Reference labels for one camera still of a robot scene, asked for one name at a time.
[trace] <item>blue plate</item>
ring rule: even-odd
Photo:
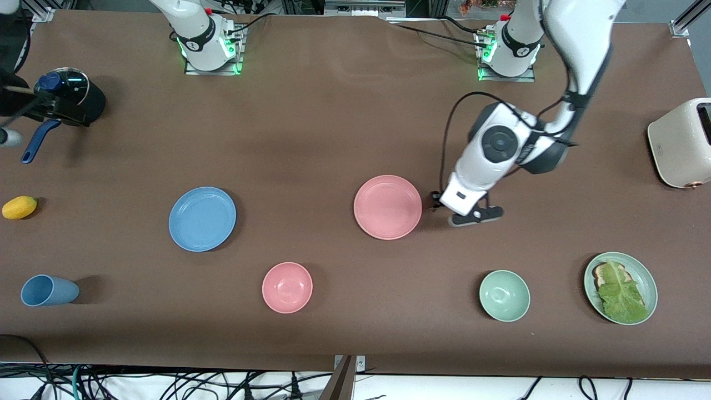
[[[168,229],[176,244],[187,251],[208,251],[232,233],[237,209],[230,195],[216,187],[198,187],[173,206]]]

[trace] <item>white floor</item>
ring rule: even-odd
[[[308,377],[318,372],[299,372],[299,378]],[[241,382],[245,374],[229,373],[228,381],[236,384]],[[353,390],[353,400],[373,400],[380,397],[383,400],[415,400],[415,399],[466,399],[466,400],[516,400],[523,397],[534,378],[505,377],[422,377],[422,376],[382,376],[359,375]],[[289,372],[270,372],[257,377],[254,385],[283,385],[291,381]],[[304,381],[299,384],[303,393],[323,389],[328,377]],[[223,383],[221,376],[211,382]],[[594,379],[599,400],[622,400],[627,385],[625,379]],[[167,387],[173,384],[172,377],[120,377],[109,378],[105,386],[118,400],[151,399],[159,400]],[[35,378],[3,378],[0,379],[0,399],[29,399],[41,385]],[[185,391],[194,386],[186,385],[173,399],[182,399]],[[214,390],[219,399],[227,396],[227,390],[222,386],[207,385]],[[256,400],[264,399],[274,390],[254,390]],[[59,400],[73,400],[71,396],[60,391]],[[269,400],[280,400],[283,396],[276,395]],[[52,390],[44,391],[43,400],[54,399]],[[189,400],[214,400],[215,394],[209,391],[194,391]],[[243,400],[241,391],[234,400]],[[585,397],[580,392],[575,378],[543,378],[536,386],[529,400],[570,400]],[[693,400],[711,399],[711,382],[669,381],[636,379],[628,396],[629,400]]]

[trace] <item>bread slice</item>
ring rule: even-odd
[[[592,270],[592,274],[595,276],[595,286],[597,287],[598,290],[600,289],[600,286],[605,284],[605,279],[602,277],[602,267],[605,265],[607,265],[607,264],[606,263],[600,264],[597,267],[595,267],[594,270]],[[632,279],[632,275],[630,275],[629,272],[627,272],[627,270],[624,268],[624,265],[619,264],[619,266],[617,268],[619,268],[622,271],[622,274],[624,275],[625,282],[634,280],[634,279]]]

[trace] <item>lettuce leaf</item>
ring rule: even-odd
[[[605,315],[625,324],[640,322],[647,317],[647,308],[642,303],[637,282],[625,282],[626,277],[619,263],[608,261],[602,266],[601,273],[605,283],[597,292]]]

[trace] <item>blue cup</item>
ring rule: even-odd
[[[67,304],[79,296],[79,286],[66,279],[36,275],[22,286],[20,298],[28,307]]]

